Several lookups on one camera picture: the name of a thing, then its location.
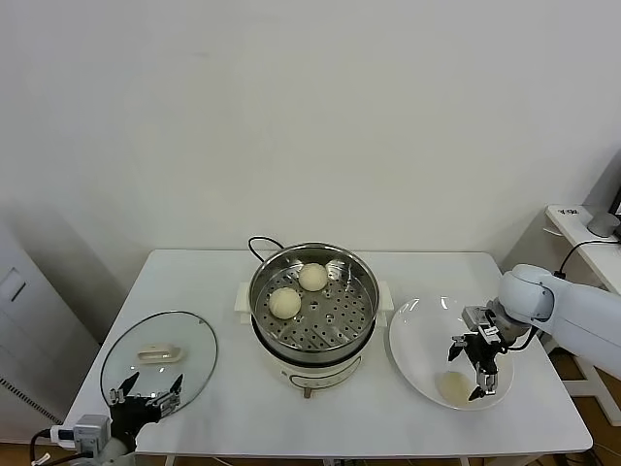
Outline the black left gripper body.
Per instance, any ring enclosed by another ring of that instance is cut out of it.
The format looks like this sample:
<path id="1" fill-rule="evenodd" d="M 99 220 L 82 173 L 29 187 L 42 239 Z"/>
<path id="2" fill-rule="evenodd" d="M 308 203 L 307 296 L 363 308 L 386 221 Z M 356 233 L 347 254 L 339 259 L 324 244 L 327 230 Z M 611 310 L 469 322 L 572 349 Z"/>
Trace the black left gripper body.
<path id="1" fill-rule="evenodd" d="M 142 396 L 129 396 L 123 403 L 110 406 L 112 437 L 124 445 L 135 445 L 142 428 L 150 423 L 158 423 L 161 409 Z"/>

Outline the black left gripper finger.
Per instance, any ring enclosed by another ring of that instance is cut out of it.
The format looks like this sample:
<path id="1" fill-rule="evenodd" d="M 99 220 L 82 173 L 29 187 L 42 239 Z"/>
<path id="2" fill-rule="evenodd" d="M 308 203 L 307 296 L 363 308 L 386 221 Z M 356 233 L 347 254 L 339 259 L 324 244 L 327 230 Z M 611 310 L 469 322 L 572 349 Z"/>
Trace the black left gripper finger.
<path id="1" fill-rule="evenodd" d="M 136 372 L 129 378 L 125 379 L 118 388 L 111 388 L 109 391 L 111 404 L 122 404 L 129 395 L 131 389 L 135 385 L 140 373 Z"/>
<path id="2" fill-rule="evenodd" d="M 180 374 L 169 390 L 154 399 L 154 406 L 159 409 L 162 416 L 169 416 L 180 405 L 180 392 L 183 381 L 183 374 Z"/>

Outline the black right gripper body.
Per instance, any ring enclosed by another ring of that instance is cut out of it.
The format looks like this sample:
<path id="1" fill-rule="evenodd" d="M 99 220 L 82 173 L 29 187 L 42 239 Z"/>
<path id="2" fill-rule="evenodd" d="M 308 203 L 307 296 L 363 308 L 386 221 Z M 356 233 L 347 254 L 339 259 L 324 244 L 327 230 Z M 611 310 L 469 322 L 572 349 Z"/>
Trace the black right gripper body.
<path id="1" fill-rule="evenodd" d="M 467 333 L 462 338 L 464 351 L 476 371 L 484 375 L 497 375 L 496 356 L 505 352 L 505 343 L 497 335 L 488 342 L 480 333 Z"/>

